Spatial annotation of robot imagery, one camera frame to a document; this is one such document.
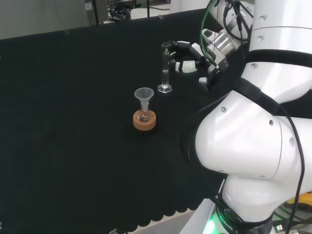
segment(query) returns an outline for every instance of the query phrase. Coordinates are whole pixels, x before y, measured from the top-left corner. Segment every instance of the green light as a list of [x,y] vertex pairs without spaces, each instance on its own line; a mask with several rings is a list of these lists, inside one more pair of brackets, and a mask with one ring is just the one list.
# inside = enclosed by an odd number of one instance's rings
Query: green light
[[214,230],[215,230],[214,220],[210,219],[205,226],[203,234],[212,234]]

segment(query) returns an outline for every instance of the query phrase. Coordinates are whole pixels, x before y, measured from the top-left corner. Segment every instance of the black cable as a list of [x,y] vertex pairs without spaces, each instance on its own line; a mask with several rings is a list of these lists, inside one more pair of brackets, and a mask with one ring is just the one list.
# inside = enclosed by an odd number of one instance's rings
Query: black cable
[[254,18],[254,16],[250,13],[250,11],[240,2],[240,1],[235,1],[238,2],[238,4],[250,15],[251,18]]
[[150,17],[150,0],[146,0],[146,5],[147,5],[147,17]]
[[288,218],[285,218],[284,216],[282,216],[282,215],[280,215],[279,213],[277,213],[276,211],[274,211],[274,213],[273,213],[275,216],[277,216],[277,217],[279,217],[280,219],[282,219],[282,220],[287,220]]
[[[240,30],[239,33],[240,33],[240,38],[243,39],[243,32]],[[243,60],[246,61],[244,48],[243,48],[243,41],[242,40],[240,41],[240,45],[241,45],[241,50],[242,50],[242,53],[243,53]]]
[[[279,207],[280,208],[280,210],[282,211],[282,212],[284,212],[284,213],[286,213],[286,214],[288,214],[288,215],[291,215],[292,213],[290,213],[289,211],[287,211],[287,210],[285,210],[283,207]],[[298,216],[295,216],[294,215],[294,218],[296,218],[296,219],[298,219],[298,220],[300,220],[300,221],[304,221],[304,219],[302,219],[302,218],[300,218],[300,217],[298,217]]]
[[301,189],[301,185],[302,185],[302,181],[303,181],[303,177],[304,177],[304,172],[305,172],[305,162],[304,162],[303,150],[302,150],[302,146],[301,146],[301,142],[300,142],[300,138],[299,138],[299,134],[298,134],[298,131],[296,129],[296,126],[293,123],[293,120],[292,120],[291,116],[288,114],[288,112],[282,106],[280,106],[280,109],[284,112],[286,118],[288,119],[288,121],[290,122],[290,124],[292,126],[292,130],[293,130],[294,136],[295,136],[296,141],[297,141],[298,150],[299,150],[299,154],[300,154],[300,160],[301,160],[300,178],[299,178],[299,182],[298,182],[296,196],[295,196],[295,199],[294,199],[292,213],[291,213],[290,220],[289,220],[289,225],[288,225],[288,228],[287,228],[287,231],[286,231],[286,234],[289,234],[289,232],[291,230],[291,227],[292,227],[294,214],[296,213],[297,206],[298,206],[298,203],[299,203],[300,189]]
[[248,39],[242,39],[242,38],[239,38],[237,36],[235,36],[228,28],[227,24],[226,24],[226,18],[223,17],[223,24],[224,24],[224,28],[225,30],[228,32],[228,34],[230,34],[230,36],[236,40],[239,40],[239,41],[248,41]]
[[169,8],[163,9],[163,8],[157,8],[157,7],[152,7],[152,6],[150,6],[150,9],[156,9],[156,10],[161,10],[161,11],[170,11]]
[[[233,7],[233,9],[234,9],[234,11],[235,11],[235,13],[236,13],[236,21],[237,21],[237,24],[239,23],[239,21],[240,21],[241,23],[243,23],[243,25],[244,25],[244,27],[245,27],[245,29],[246,29],[247,35],[248,35],[248,37],[250,38],[250,36],[251,36],[250,29],[249,29],[249,27],[248,27],[248,25],[247,25],[247,23],[246,23],[244,17],[241,15],[239,9],[236,7],[235,2],[234,2],[233,0],[227,0],[227,2]],[[229,8],[226,6],[226,7],[224,8],[224,14],[223,14],[223,24],[224,24],[224,28],[226,29],[226,31],[227,31],[234,39],[239,40],[239,41],[242,41],[242,40],[243,40],[243,41],[248,41],[248,39],[241,39],[241,38],[235,36],[235,35],[229,30],[229,28],[228,28],[228,26],[227,26],[227,24],[226,24],[226,19],[225,19],[225,18],[227,17],[227,15],[228,15],[228,11],[229,11]]]
[[157,8],[157,7],[152,7],[152,6],[150,6],[150,9],[155,9],[155,10],[160,10],[160,11],[170,11],[170,9],[163,9],[163,8]]
[[98,10],[97,10],[97,3],[96,3],[96,0],[93,0],[93,6],[94,6],[94,14],[95,14],[95,16],[96,16],[97,26],[99,26],[99,21],[98,21]]

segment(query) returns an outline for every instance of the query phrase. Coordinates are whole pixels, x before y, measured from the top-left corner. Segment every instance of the black cloth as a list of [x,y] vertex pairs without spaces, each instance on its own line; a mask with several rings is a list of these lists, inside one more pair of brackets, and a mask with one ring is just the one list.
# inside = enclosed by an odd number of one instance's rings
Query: black cloth
[[[198,176],[182,155],[186,119],[227,93],[244,62],[207,94],[200,74],[173,74],[157,92],[161,44],[198,42],[203,11],[0,41],[1,233],[133,231],[151,219],[196,209],[224,176]],[[212,21],[208,28],[214,29]],[[137,131],[134,91],[155,91],[150,133]],[[311,95],[302,103],[310,106]],[[287,105],[290,114],[302,110]],[[309,108],[305,117],[312,117]]]

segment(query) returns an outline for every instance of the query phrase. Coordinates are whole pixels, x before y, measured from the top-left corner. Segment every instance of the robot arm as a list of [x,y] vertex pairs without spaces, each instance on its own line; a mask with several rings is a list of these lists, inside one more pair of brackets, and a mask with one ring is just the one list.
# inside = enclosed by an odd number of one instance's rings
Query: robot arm
[[[311,7],[310,0],[255,1],[252,62],[242,78],[278,103],[295,100],[312,87]],[[312,120],[292,120],[307,168],[303,194],[312,190]],[[295,196],[302,168],[290,122],[240,93],[231,91],[203,120],[195,146],[202,165],[229,174],[222,197],[244,221],[266,220]]]

